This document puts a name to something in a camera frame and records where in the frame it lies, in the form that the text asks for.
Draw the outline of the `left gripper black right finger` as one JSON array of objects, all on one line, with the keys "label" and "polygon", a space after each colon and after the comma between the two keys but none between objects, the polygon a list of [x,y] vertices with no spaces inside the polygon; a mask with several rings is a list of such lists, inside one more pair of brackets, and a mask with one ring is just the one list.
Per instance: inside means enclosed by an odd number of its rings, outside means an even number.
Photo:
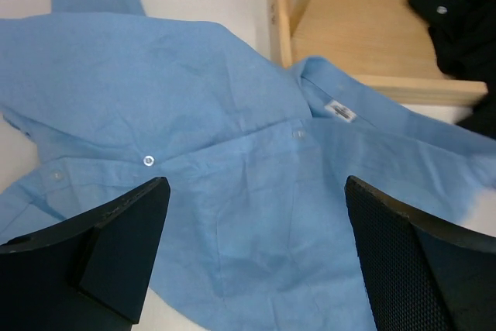
[{"label": "left gripper black right finger", "polygon": [[350,176],[346,207],[379,330],[493,330],[495,238]]}]

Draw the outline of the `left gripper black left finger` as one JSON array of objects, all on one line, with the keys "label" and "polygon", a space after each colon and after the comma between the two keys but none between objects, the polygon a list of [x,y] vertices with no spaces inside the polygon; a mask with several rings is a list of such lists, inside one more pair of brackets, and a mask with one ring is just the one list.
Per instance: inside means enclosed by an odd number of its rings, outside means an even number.
[{"label": "left gripper black left finger", "polygon": [[140,321],[170,185],[121,197],[1,246],[3,330],[130,330]]}]

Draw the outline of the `light blue button shirt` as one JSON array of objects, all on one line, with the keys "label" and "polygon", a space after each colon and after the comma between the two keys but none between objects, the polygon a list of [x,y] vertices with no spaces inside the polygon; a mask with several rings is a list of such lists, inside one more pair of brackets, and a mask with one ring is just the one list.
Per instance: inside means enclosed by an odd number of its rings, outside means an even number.
[{"label": "light blue button shirt", "polygon": [[165,177],[150,285],[210,330],[374,329],[350,175],[450,222],[495,186],[493,140],[321,57],[284,69],[218,23],[151,18],[140,0],[3,19],[1,112],[40,160],[2,192],[2,242]]}]

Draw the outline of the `black button shirt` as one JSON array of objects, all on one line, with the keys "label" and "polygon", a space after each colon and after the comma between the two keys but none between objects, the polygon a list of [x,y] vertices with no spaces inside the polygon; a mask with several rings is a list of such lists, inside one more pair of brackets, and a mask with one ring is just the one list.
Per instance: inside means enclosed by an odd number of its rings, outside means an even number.
[{"label": "black button shirt", "polygon": [[488,93],[457,125],[495,138],[495,0],[408,0],[429,25],[438,68],[464,81],[482,81]]}]

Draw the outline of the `wooden clothes rack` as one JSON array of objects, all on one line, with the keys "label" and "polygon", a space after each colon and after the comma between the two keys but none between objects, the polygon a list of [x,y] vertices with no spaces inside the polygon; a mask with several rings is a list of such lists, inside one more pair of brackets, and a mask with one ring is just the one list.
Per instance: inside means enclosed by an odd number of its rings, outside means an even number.
[{"label": "wooden clothes rack", "polygon": [[270,58],[283,67],[319,55],[397,102],[470,106],[479,81],[442,74],[426,24],[407,0],[267,0]]}]

